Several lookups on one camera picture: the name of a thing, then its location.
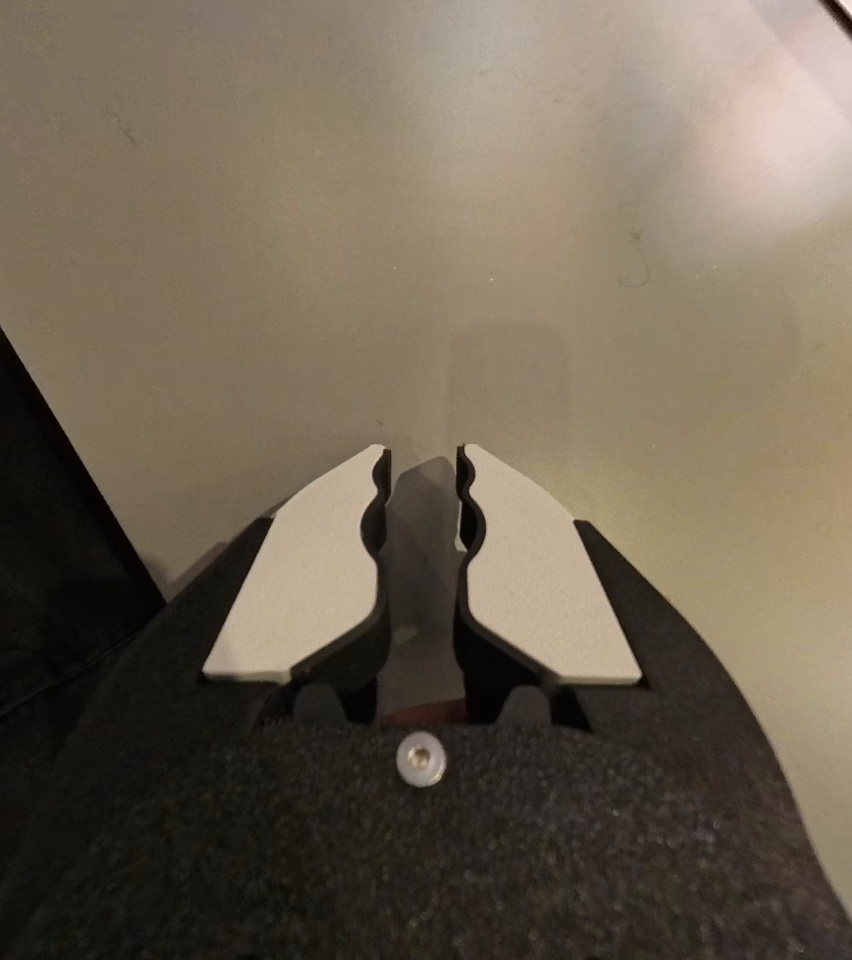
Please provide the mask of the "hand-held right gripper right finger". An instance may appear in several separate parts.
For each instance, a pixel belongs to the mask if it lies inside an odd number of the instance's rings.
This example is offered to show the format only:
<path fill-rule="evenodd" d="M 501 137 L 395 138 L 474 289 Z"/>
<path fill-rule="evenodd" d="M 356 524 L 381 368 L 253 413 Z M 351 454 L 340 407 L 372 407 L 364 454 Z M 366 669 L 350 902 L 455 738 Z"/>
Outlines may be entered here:
<path fill-rule="evenodd" d="M 641 666 L 572 514 L 474 442 L 456 451 L 454 653 L 470 723 L 494 723 L 515 690 L 546 720 L 574 691 L 633 689 Z"/>

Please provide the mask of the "person's dark pants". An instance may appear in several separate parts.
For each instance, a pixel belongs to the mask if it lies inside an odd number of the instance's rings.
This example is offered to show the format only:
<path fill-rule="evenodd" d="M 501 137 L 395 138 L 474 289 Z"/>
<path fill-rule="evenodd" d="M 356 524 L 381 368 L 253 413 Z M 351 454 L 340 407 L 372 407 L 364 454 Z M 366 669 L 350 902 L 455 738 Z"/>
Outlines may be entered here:
<path fill-rule="evenodd" d="M 0 327 L 0 885 L 104 672 L 164 605 Z"/>

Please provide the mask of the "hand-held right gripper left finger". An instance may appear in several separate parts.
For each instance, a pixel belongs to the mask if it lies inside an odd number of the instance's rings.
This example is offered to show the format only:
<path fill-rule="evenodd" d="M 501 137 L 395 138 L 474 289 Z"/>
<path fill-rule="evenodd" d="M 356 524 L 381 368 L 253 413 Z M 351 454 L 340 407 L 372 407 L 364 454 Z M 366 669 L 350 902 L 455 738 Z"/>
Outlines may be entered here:
<path fill-rule="evenodd" d="M 374 720 L 390 653 L 383 550 L 392 457 L 376 443 L 275 511 L 202 675 L 297 694 L 324 685 L 347 719 Z"/>

